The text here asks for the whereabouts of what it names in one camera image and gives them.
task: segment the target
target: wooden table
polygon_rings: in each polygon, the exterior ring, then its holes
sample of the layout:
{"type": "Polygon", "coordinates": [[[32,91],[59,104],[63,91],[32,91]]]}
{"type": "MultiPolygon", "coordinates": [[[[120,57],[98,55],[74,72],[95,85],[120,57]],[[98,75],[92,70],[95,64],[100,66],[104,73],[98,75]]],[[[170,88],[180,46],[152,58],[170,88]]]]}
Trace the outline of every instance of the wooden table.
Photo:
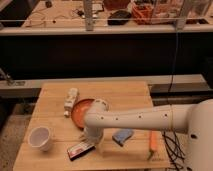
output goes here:
{"type": "Polygon", "coordinates": [[[63,104],[70,88],[79,89],[79,100],[102,98],[110,110],[151,107],[149,89],[143,81],[100,81],[47,83],[43,85],[25,138],[18,153],[14,171],[60,170],[111,170],[166,168],[169,159],[161,133],[157,133],[158,151],[151,161],[149,156],[149,131],[134,130],[134,135],[124,147],[112,141],[116,129],[105,129],[99,150],[71,162],[67,148],[79,142],[82,133],[70,118],[63,116],[63,104]],[[49,152],[32,149],[27,143],[29,132],[37,126],[47,126],[53,133],[54,145],[49,152]]]}

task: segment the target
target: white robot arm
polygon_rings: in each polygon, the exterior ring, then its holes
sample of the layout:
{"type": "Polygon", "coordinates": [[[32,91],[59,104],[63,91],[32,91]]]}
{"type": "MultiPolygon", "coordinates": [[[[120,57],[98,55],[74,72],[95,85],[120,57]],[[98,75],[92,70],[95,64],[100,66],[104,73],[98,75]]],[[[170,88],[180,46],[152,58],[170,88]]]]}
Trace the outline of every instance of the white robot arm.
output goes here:
{"type": "Polygon", "coordinates": [[[105,128],[133,128],[174,131],[188,134],[187,171],[213,170],[213,100],[197,105],[166,105],[127,111],[107,111],[104,100],[97,99],[87,111],[84,134],[98,143],[105,128]]]}

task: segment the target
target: wire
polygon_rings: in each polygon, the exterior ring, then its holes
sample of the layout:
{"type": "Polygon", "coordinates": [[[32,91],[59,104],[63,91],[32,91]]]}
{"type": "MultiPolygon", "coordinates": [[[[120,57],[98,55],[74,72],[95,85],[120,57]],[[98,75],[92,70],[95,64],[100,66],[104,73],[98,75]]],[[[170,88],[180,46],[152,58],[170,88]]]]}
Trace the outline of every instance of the wire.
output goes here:
{"type": "MultiPolygon", "coordinates": [[[[174,52],[174,58],[173,58],[173,62],[172,62],[172,69],[171,69],[171,81],[170,81],[170,85],[168,87],[167,98],[166,98],[168,104],[170,104],[168,97],[169,97],[169,94],[171,92],[171,89],[172,89],[172,86],[174,83],[174,74],[175,74],[175,70],[176,70],[178,50],[179,50],[179,35],[178,35],[178,31],[176,30],[176,32],[175,32],[175,52],[174,52]]],[[[170,136],[166,135],[166,132],[163,132],[163,138],[164,138],[165,145],[166,145],[166,151],[169,156],[170,162],[173,165],[173,167],[168,168],[166,170],[179,171],[179,170],[183,169],[183,166],[180,163],[178,163],[177,160],[179,160],[179,162],[183,163],[184,159],[185,159],[185,154],[184,154],[183,150],[181,149],[180,141],[179,141],[177,134],[175,132],[173,132],[172,135],[173,135],[173,137],[171,138],[170,136]]]]}
{"type": "Polygon", "coordinates": [[[39,25],[43,25],[43,24],[46,25],[45,18],[46,18],[46,16],[42,12],[38,12],[38,11],[32,12],[31,15],[28,17],[28,20],[30,21],[30,23],[26,27],[34,27],[34,26],[39,26],[39,25]],[[42,22],[39,23],[39,24],[32,24],[33,20],[31,19],[31,17],[32,17],[33,14],[39,14],[39,15],[41,15],[40,20],[34,20],[34,21],[42,21],[42,22]]]}
{"type": "Polygon", "coordinates": [[[178,49],[179,49],[179,35],[178,35],[177,30],[175,32],[175,35],[176,35],[175,54],[174,54],[174,59],[173,59],[173,63],[172,63],[172,72],[171,72],[172,77],[171,77],[170,85],[169,85],[169,88],[168,88],[168,95],[171,92],[172,85],[173,85],[173,82],[174,82],[174,74],[175,74],[177,56],[178,56],[178,49]]]}

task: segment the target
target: box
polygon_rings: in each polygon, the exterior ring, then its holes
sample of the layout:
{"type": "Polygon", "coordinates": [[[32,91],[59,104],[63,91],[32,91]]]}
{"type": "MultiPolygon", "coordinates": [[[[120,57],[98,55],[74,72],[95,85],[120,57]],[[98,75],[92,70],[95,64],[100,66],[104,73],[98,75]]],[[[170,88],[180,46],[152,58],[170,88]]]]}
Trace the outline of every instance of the box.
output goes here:
{"type": "Polygon", "coordinates": [[[125,9],[130,0],[104,0],[104,6],[107,10],[125,9]]]}

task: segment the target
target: white ceramic cup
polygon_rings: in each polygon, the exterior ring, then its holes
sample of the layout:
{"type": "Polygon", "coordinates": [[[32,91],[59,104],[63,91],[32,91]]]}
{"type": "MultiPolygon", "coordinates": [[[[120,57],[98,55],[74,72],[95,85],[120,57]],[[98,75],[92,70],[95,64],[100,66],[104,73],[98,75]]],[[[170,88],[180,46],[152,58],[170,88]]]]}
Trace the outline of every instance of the white ceramic cup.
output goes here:
{"type": "Polygon", "coordinates": [[[49,128],[43,126],[34,128],[29,134],[28,144],[35,149],[48,151],[53,144],[49,128]]]}

